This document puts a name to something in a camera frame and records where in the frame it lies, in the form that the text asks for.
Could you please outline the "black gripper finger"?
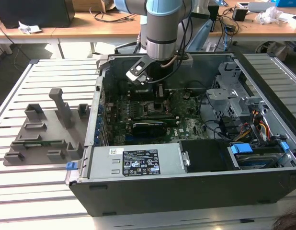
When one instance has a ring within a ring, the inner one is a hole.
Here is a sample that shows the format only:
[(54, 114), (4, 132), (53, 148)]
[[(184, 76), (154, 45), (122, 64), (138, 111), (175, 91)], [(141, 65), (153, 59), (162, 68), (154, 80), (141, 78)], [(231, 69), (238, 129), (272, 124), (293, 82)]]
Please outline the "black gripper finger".
[(156, 83), (154, 86), (154, 108), (160, 109), (166, 100), (165, 86), (163, 83)]

